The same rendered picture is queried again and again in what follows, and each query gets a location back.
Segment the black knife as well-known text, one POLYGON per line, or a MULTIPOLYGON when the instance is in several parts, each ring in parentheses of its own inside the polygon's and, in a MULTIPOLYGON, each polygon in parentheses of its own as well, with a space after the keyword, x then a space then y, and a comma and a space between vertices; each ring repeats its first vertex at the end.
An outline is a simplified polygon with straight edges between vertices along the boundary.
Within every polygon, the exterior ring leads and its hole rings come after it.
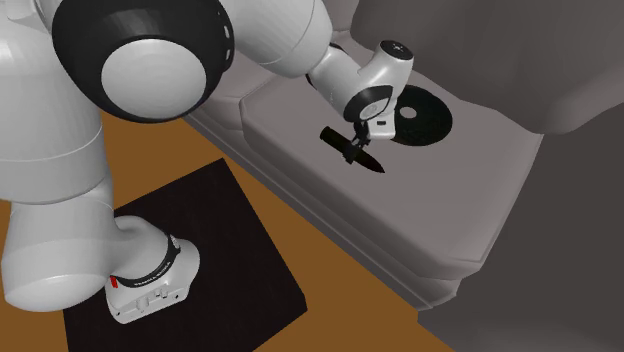
POLYGON ((367 140, 360 140, 357 136, 349 140, 329 126, 325 127, 319 138, 326 144, 339 151, 344 160, 353 164, 354 162, 367 168, 368 170, 384 173, 383 166, 368 152, 364 150, 367 145, 367 140))

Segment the grey sofa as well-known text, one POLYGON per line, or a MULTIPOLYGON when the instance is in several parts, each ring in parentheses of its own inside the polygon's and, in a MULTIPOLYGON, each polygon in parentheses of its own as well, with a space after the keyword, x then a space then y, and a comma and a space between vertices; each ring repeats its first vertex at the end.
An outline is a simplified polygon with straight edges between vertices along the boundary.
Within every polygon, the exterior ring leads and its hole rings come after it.
POLYGON ((357 62, 383 39, 450 109, 385 172, 305 79, 238 56, 190 124, 412 305, 456 352, 624 352, 624 0, 324 0, 357 62))

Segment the black robot stand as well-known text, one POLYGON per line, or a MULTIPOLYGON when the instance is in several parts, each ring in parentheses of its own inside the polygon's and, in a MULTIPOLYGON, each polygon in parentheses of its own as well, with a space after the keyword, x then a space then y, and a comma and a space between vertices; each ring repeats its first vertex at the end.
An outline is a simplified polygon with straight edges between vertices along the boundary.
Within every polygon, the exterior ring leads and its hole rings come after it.
POLYGON ((224 160, 115 211, 195 244, 188 297, 135 322, 111 316, 104 292, 64 310, 69 352, 253 352, 307 310, 280 253, 224 160))

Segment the black disc with white centre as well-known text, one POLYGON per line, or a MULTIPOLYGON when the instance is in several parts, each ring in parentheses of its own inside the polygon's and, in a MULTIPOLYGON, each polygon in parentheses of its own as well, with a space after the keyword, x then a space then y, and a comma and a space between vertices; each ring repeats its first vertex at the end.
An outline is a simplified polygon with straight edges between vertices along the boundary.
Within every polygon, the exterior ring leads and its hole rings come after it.
POLYGON ((452 126, 452 113, 440 98, 421 87, 407 85, 395 106, 392 141, 424 147, 443 140, 452 126))

